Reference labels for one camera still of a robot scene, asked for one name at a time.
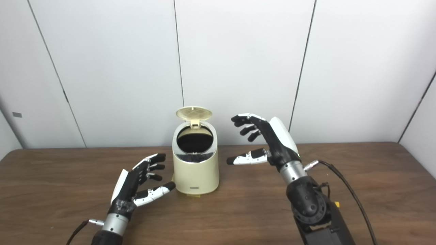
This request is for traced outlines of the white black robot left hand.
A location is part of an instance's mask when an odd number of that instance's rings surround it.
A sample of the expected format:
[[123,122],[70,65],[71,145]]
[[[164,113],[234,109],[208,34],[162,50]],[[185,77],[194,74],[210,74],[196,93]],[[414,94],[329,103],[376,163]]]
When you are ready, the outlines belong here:
[[108,214],[117,214],[131,220],[137,207],[146,205],[168,194],[176,184],[170,181],[151,189],[138,191],[139,186],[147,180],[161,181],[162,177],[153,173],[156,169],[165,169],[164,153],[156,153],[140,160],[130,171],[122,169],[115,185]]

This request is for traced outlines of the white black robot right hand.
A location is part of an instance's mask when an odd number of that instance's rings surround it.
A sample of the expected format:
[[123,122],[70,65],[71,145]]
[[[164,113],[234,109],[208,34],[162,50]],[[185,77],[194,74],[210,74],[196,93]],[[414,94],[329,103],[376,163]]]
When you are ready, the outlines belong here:
[[262,135],[268,144],[269,149],[256,149],[248,153],[243,153],[236,157],[227,158],[228,165],[249,165],[269,162],[280,170],[288,162],[301,161],[295,142],[291,138],[288,130],[277,118],[267,121],[265,118],[252,113],[238,114],[231,118],[235,127],[245,126],[240,135],[247,135],[248,141],[254,141]]

